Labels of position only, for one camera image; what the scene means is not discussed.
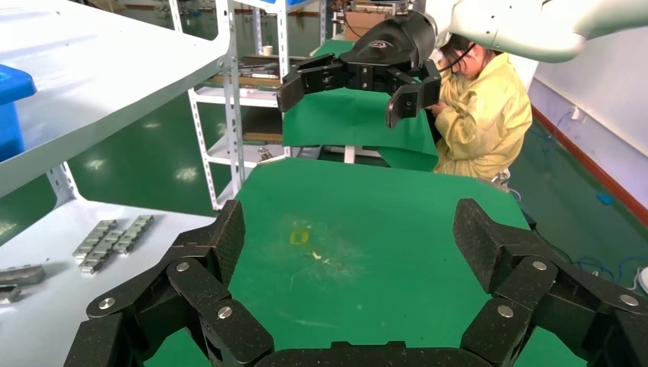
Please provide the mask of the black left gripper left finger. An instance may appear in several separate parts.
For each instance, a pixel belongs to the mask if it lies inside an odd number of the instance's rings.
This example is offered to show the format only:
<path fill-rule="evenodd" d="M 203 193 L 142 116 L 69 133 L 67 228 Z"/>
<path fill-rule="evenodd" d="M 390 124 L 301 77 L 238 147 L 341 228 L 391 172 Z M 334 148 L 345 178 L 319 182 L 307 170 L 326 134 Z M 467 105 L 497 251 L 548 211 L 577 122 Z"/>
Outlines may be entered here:
<path fill-rule="evenodd" d="M 213 366 L 254 366 L 274 350 L 271 334 L 228 286 L 245 242 L 242 204 L 180 233 L 162 259 L 86 308 L 65 366 L 143 366 L 185 330 Z"/>

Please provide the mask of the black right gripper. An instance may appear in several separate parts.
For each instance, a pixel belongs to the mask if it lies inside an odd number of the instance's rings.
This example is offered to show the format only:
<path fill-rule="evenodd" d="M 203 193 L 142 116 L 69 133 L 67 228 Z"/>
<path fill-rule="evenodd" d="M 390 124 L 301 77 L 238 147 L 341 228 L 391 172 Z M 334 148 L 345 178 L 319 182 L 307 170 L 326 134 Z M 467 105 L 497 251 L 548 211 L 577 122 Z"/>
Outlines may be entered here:
<path fill-rule="evenodd" d="M 277 107 L 288 112 L 307 94 L 347 87 L 388 93 L 386 126 L 414 118 L 439 101 L 441 76 L 428 60 L 437 36 L 425 12 L 395 15 L 369 29 L 345 53 L 345 63 L 332 53 L 299 62 L 277 90 Z"/>

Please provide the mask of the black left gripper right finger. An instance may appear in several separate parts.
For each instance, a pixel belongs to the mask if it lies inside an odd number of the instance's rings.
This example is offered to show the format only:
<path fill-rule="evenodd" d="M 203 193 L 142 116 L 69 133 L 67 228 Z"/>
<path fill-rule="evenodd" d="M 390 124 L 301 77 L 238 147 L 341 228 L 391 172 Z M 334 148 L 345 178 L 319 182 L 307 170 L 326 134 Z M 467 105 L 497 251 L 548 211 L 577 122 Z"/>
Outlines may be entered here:
<path fill-rule="evenodd" d="M 459 200 L 455 243 L 489 301 L 461 348 L 492 366 L 512 366 L 536 328 L 557 336 L 589 366 L 647 364 L 647 302 L 562 260 L 528 229 L 495 222 Z"/>

